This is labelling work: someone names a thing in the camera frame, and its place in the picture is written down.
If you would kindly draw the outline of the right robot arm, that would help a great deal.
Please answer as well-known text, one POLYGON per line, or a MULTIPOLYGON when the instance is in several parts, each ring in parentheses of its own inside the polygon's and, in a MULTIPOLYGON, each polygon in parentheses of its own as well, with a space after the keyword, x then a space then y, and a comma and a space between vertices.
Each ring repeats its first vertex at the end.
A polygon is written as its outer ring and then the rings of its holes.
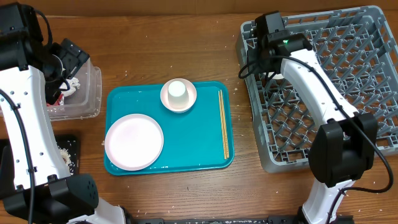
POLYGON ((332 223, 344 190, 373 166, 377 121, 359 114, 321 68, 310 41, 291 34, 279 12, 256 18, 257 55, 250 64, 268 80, 282 75, 295 88, 318 129, 308 153, 315 177, 296 223, 332 223))

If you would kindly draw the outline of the red snack wrapper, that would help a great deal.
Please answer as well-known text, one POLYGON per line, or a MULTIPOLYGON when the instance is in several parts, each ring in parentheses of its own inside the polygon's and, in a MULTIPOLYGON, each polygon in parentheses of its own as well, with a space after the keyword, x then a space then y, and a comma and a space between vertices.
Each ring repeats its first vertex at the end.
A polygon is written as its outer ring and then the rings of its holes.
POLYGON ((63 106, 64 105, 64 94, 61 93, 54 104, 47 103, 47 106, 63 106))

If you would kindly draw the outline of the white round bowl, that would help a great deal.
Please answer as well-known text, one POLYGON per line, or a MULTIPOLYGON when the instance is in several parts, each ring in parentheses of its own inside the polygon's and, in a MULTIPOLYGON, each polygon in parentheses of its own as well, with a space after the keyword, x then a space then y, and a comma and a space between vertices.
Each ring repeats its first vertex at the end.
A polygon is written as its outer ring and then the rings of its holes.
POLYGON ((280 73, 270 73, 267 76, 269 79, 275 79, 275 80, 280 80, 280 79, 284 79, 284 76, 280 73))

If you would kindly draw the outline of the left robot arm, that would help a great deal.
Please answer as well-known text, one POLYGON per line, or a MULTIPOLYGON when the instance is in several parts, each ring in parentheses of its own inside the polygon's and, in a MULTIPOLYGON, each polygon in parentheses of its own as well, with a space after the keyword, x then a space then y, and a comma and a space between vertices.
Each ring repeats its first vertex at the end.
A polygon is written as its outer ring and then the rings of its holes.
POLYGON ((18 2, 1 7, 1 111, 11 148, 1 168, 13 193, 6 212, 29 223, 132 223, 128 211, 103 200, 89 174, 71 175, 47 111, 89 55, 68 39, 44 39, 43 14, 18 2))

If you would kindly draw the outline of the large pink plate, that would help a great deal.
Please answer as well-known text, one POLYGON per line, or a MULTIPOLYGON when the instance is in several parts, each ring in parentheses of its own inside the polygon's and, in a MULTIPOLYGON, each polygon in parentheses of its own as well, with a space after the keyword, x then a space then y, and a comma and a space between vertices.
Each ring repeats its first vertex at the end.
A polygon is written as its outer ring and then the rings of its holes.
POLYGON ((117 168, 144 169, 154 163, 164 146, 164 134, 156 120, 144 114, 129 114, 115 121, 106 133, 104 149, 117 168))

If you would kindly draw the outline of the white tissue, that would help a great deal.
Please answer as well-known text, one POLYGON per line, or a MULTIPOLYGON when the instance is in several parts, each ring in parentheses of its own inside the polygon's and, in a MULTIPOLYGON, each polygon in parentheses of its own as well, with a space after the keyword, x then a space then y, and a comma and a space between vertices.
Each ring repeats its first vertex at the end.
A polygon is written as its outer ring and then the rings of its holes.
POLYGON ((72 79, 67 79, 67 82, 68 85, 66 83, 63 83, 60 86, 61 92, 64 95, 64 97, 71 96, 80 88, 79 79, 75 77, 73 77, 72 79))

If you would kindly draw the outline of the rice and food scraps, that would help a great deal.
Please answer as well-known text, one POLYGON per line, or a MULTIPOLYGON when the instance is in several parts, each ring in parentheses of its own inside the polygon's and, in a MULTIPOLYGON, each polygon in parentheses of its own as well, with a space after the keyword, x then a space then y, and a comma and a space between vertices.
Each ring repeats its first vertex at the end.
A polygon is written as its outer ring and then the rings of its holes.
POLYGON ((62 159, 68 166, 70 175, 79 173, 80 145, 77 140, 59 140, 57 141, 62 159))

